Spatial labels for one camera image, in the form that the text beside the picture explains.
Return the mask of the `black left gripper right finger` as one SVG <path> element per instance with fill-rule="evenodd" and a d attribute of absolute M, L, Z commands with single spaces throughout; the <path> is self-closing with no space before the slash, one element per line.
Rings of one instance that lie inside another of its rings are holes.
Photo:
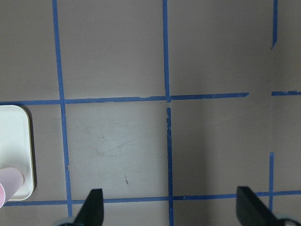
<path fill-rule="evenodd" d="M 247 186 L 238 186 L 236 191 L 236 216 L 242 226 L 284 226 Z"/>

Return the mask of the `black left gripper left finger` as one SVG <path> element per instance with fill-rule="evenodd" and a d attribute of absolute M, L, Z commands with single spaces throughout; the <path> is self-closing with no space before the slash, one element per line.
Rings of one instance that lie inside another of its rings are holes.
<path fill-rule="evenodd" d="M 75 226 L 101 226 L 104 221 L 102 189 L 92 189 L 74 220 Z"/>

